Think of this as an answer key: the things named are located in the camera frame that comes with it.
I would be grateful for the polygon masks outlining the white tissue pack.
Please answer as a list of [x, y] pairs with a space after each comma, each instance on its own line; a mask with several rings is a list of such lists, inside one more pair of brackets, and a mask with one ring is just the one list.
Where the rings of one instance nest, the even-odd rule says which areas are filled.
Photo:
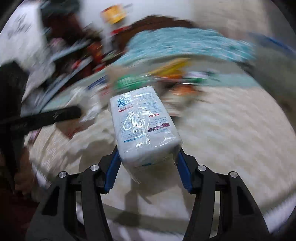
[[110, 111], [121, 162], [135, 182], [181, 149], [183, 141], [153, 87], [112, 97]]

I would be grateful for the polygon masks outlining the green wrapper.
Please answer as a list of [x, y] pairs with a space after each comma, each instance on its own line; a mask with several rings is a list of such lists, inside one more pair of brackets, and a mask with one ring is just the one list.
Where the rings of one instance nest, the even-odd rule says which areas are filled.
[[116, 91], [132, 91], [147, 86], [151, 78], [147, 75], [125, 75], [114, 84]]

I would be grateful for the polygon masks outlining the yellow snack bag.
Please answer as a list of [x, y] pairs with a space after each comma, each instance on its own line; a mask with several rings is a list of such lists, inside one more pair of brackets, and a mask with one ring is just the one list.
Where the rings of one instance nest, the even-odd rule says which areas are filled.
[[164, 77], [167, 75], [174, 75], [176, 72], [180, 71], [182, 68], [190, 63], [190, 58], [176, 58], [168, 61], [166, 64], [158, 67], [150, 72], [149, 75]]

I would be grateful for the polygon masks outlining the teal patterned quilt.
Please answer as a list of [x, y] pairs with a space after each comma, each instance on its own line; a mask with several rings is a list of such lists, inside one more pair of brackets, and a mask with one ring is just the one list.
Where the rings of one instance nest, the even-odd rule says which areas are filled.
[[142, 31], [132, 37], [115, 65], [175, 55], [206, 55], [227, 61], [254, 59], [254, 45], [224, 37], [212, 29], [172, 27]]

